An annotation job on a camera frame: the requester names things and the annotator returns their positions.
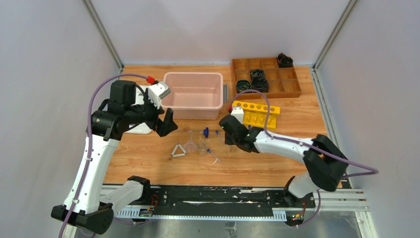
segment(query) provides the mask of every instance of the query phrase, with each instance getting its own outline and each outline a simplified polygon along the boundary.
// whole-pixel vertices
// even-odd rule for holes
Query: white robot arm
[[[142,202],[150,198],[150,181],[136,176],[130,177],[123,186],[103,197],[100,197],[100,191],[111,157],[124,132],[145,123],[162,137],[178,128],[172,119],[172,109],[166,111],[163,121],[158,117],[164,113],[160,103],[170,89],[163,82],[156,83],[145,92],[132,81],[118,80],[112,83],[109,99],[92,114],[91,158],[87,156],[89,138],[86,137],[85,152],[73,187],[63,205],[53,207],[53,218],[64,221],[71,212],[69,224],[101,235],[111,225],[115,213],[135,200]],[[134,105],[136,88],[144,95],[141,105]],[[105,105],[108,105],[107,111],[103,111]],[[74,200],[81,180],[83,184],[78,199]]]
[[[232,112],[220,120],[219,125],[225,131],[225,143],[235,144],[247,152],[271,153],[292,158],[304,163],[307,172],[299,176],[293,176],[287,182],[283,197],[290,206],[294,206],[305,195],[315,192],[318,189],[335,191],[348,164],[332,159],[326,155],[322,158],[317,151],[305,144],[321,148],[333,155],[343,159],[346,157],[325,135],[318,135],[316,138],[295,138],[269,132],[263,128],[246,128],[243,125],[244,111],[241,107],[233,107]]]

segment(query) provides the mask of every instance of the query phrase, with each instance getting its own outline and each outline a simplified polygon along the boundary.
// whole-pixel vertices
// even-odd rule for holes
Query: wooden tray
[[[232,60],[232,90],[236,95],[236,82],[242,79],[251,81],[250,71],[262,69],[265,78],[270,84],[268,98],[298,98],[301,93],[301,87],[296,76],[295,68],[279,68],[277,58],[247,58]],[[245,93],[238,97],[241,99],[259,99],[261,96],[257,93]]]

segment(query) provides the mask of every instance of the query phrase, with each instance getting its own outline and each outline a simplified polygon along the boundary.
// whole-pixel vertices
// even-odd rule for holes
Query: small blue part
[[[203,135],[204,135],[204,137],[205,137],[205,138],[207,138],[207,137],[209,136],[209,128],[208,128],[208,127],[206,127],[206,128],[203,130]]]

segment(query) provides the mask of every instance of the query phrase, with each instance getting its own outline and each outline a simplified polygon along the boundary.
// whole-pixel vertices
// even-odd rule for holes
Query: white wall panel
[[[93,0],[125,64],[314,63],[348,0]]]
[[[381,238],[420,232],[419,24],[418,0],[362,0],[319,69],[345,154],[379,169],[353,182]]]
[[[0,1],[0,32],[0,237],[57,237],[90,96],[117,67],[80,0]]]

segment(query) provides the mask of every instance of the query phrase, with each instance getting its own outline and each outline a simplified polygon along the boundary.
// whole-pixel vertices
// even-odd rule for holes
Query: red connector
[[[152,76],[147,76],[146,81],[147,81],[149,84],[153,84],[153,83],[155,82],[155,78],[153,78]]]

